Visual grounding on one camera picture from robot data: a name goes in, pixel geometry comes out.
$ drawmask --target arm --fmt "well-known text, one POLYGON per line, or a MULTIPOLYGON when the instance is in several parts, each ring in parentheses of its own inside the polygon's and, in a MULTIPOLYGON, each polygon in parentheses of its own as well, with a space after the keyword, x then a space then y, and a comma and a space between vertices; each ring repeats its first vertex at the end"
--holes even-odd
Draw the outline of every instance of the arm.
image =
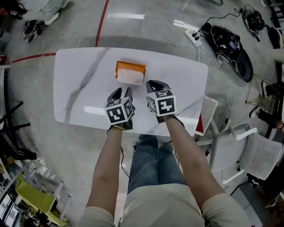
POLYGON ((114 218, 119 182, 122 130, 113 127, 95 166, 91 194, 86 207, 100 207, 114 218))
POLYGON ((185 180, 199 207, 211 197, 224 193, 213 177, 208 162, 186 129, 173 117, 164 116, 179 157, 185 180))
POLYGON ((284 124, 281 120, 276 121, 276 128, 280 129, 284 133, 284 124))

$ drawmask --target gray floor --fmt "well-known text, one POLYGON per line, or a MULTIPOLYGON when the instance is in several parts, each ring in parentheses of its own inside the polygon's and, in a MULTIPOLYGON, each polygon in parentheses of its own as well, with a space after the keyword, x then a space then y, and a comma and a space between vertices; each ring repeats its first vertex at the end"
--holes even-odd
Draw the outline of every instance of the gray floor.
MULTIPOLYGON (((12 38, 6 48, 9 59, 15 60, 29 55, 56 52, 64 48, 94 47, 99 21, 105 0, 72 0, 61 12, 60 17, 49 26, 43 35, 32 43, 25 43, 21 28, 23 21, 16 21, 12 28, 12 38)), ((184 35, 185 29, 174 25, 174 20, 200 27, 211 16, 235 13, 245 4, 258 10, 267 25, 272 26, 270 12, 260 0, 226 0, 218 7, 205 0, 110 0, 99 39, 99 47, 124 47, 181 56, 197 60, 198 49, 184 35), (130 13, 144 15, 144 19, 113 18, 109 13, 130 13)), ((271 58, 272 45, 267 30, 259 34, 258 43, 246 30, 241 16, 228 16, 225 20, 211 20, 211 24, 226 27, 241 37, 244 49, 253 64, 254 72, 276 81, 275 64, 271 58)), ((203 47, 210 47, 203 41, 203 47)), ((75 223, 86 205, 93 170, 99 152, 106 138, 103 130, 58 123, 53 114, 53 68, 54 56, 25 60, 12 64, 9 71, 9 93, 11 101, 22 100, 24 105, 14 114, 15 123, 29 121, 31 127, 18 133, 23 146, 38 150, 65 183, 72 196, 67 216, 75 223)), ((206 95, 218 101, 214 115, 221 126, 229 117, 225 104, 225 89, 229 83, 226 66, 218 70, 212 53, 200 50, 200 62, 209 68, 206 95)), ((245 104, 249 85, 241 81, 231 69, 232 82, 227 100, 231 110, 232 125, 248 122, 264 134, 267 125, 258 118, 249 119, 252 105, 245 104)), ((258 96, 255 83, 251 88, 251 98, 258 96)), ((124 134, 126 169, 130 169, 133 145, 138 135, 124 134)), ((218 182, 220 176, 215 174, 218 182)), ((245 177, 229 185, 227 192, 234 190, 245 177)), ((127 177, 120 172, 120 186, 116 219, 122 211, 127 192, 127 177)))

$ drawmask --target marble tabletop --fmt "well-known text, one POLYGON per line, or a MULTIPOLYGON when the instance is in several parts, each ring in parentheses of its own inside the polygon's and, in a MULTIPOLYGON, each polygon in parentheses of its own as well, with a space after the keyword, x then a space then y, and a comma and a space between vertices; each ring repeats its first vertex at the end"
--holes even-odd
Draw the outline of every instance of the marble tabletop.
POLYGON ((147 108, 147 80, 169 84, 177 99, 177 117, 194 135, 207 81, 208 67, 189 59, 151 51, 123 48, 75 48, 59 50, 55 57, 53 106, 55 119, 74 125, 109 129, 103 111, 107 97, 122 87, 122 97, 133 90, 133 129, 130 133, 169 136, 165 123, 158 124, 155 114, 147 108), (142 86, 118 82, 117 61, 144 64, 146 73, 142 86))

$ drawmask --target power strip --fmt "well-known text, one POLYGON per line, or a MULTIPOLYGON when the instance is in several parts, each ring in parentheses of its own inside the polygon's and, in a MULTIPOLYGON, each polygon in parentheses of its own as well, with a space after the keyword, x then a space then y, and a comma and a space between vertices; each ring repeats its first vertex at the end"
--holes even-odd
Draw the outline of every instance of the power strip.
POLYGON ((200 38, 199 38, 198 40, 195 40, 195 38, 199 36, 199 34, 196 34, 196 36, 193 37, 192 34, 195 34, 195 33, 197 33, 197 31, 191 30, 191 29, 187 29, 187 30, 185 31, 186 36, 191 40, 191 42, 192 42, 196 47, 198 47, 198 46, 201 45, 201 40, 200 40, 200 38))

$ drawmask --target red floor tape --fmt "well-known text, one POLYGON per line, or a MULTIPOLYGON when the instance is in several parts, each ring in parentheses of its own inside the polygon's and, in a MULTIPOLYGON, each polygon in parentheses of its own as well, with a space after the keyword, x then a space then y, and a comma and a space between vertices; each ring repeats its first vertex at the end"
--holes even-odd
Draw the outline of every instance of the red floor tape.
MULTIPOLYGON (((101 16, 101 20, 99 22, 99 27, 98 27, 98 31, 97 31, 97 37, 96 37, 96 44, 95 44, 96 47, 98 46, 98 43, 99 43, 99 36, 101 34, 101 30, 102 30, 102 26, 103 26, 103 20, 105 18, 105 14, 106 14, 106 11, 107 11, 108 3, 109 3, 109 0, 106 0, 105 6, 103 8, 103 13, 102 13, 102 16, 101 16)), ((20 62, 20 61, 24 61, 24 60, 28 60, 28 59, 35 59, 35 58, 39 58, 39 57, 54 56, 55 54, 56 53, 33 55, 33 56, 25 57, 25 58, 22 58, 22 59, 14 60, 14 61, 12 61, 12 63, 16 63, 16 62, 20 62)))
POLYGON ((32 55, 32 56, 28 56, 22 59, 17 59, 15 61, 12 61, 12 63, 16 63, 16 62, 20 62, 20 61, 24 61, 24 60, 28 60, 28 59, 35 59, 35 58, 39 58, 39 57, 46 57, 46 56, 54 56, 56 53, 49 53, 49 54, 41 54, 41 55, 32 55))
POLYGON ((101 20, 99 22, 99 28, 98 28, 97 37, 96 37, 96 47, 98 46, 98 43, 99 43, 99 36, 101 35, 101 29, 102 29, 102 26, 103 26, 103 19, 105 18, 108 2, 109 2, 109 0, 106 0, 105 7, 103 8, 102 17, 101 17, 101 20))

